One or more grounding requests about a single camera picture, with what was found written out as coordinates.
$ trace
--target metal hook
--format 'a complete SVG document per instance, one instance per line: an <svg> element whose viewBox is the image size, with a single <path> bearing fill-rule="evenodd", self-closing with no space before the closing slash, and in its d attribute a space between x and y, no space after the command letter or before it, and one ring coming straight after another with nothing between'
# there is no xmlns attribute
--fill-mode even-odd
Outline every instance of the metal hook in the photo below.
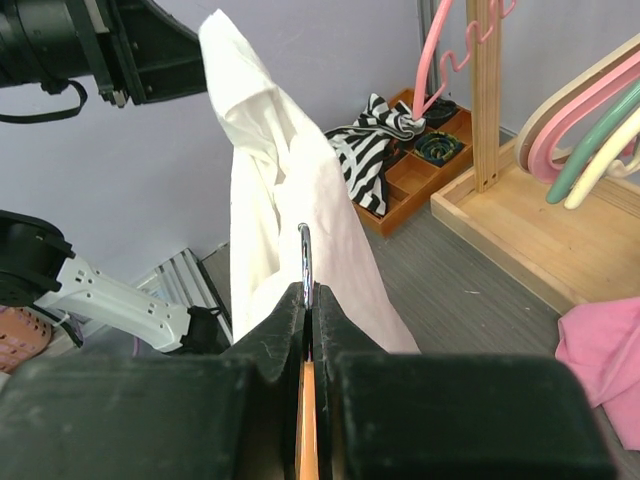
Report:
<svg viewBox="0 0 640 480"><path fill-rule="evenodd" d="M313 269L311 261L311 233L309 225L298 225L302 246L302 286L304 288L304 308L308 312L313 307Z"/></svg>

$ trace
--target wooden post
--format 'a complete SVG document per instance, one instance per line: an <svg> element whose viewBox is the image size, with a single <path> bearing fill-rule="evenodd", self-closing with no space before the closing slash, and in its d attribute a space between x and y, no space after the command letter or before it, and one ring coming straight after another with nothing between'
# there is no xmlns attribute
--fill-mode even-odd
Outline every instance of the wooden post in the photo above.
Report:
<svg viewBox="0 0 640 480"><path fill-rule="evenodd" d="M467 0L467 23L477 20L482 34L491 22L490 0ZM473 39L471 56L471 121L476 191L484 192L498 181L500 147L500 54L502 20L496 3L494 32L482 45Z"/></svg>

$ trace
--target white cloth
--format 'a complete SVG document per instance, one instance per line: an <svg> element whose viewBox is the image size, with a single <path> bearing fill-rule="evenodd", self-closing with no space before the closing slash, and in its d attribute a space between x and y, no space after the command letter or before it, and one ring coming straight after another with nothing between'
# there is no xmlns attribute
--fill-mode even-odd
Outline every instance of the white cloth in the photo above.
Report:
<svg viewBox="0 0 640 480"><path fill-rule="evenodd" d="M311 232L314 280L382 348L417 352L389 302L340 163L320 129L269 76L220 10L199 32L211 103L234 145L231 310L234 341L302 278L298 224Z"/></svg>

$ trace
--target striped cloth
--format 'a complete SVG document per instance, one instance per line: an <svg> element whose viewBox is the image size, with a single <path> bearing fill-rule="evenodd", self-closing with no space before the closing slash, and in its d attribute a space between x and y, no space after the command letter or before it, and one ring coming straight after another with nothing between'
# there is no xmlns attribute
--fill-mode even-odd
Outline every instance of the striped cloth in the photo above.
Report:
<svg viewBox="0 0 640 480"><path fill-rule="evenodd" d="M389 108L382 97L373 93L353 125L325 132L338 154L349 198L375 215L387 213L384 149L392 138L411 140L425 126L424 118L413 120L411 109L404 102Z"/></svg>

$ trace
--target gray floor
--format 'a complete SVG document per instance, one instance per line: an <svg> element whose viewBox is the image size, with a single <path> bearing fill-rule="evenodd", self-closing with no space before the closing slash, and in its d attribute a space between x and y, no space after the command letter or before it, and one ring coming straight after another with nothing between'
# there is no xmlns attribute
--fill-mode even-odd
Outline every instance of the gray floor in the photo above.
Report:
<svg viewBox="0 0 640 480"><path fill-rule="evenodd" d="M558 314L432 215L428 207L391 238L367 231L396 307L423 352L552 356ZM229 248L205 260L230 307ZM627 452L602 409L596 415L621 479L640 479L640 454Z"/></svg>

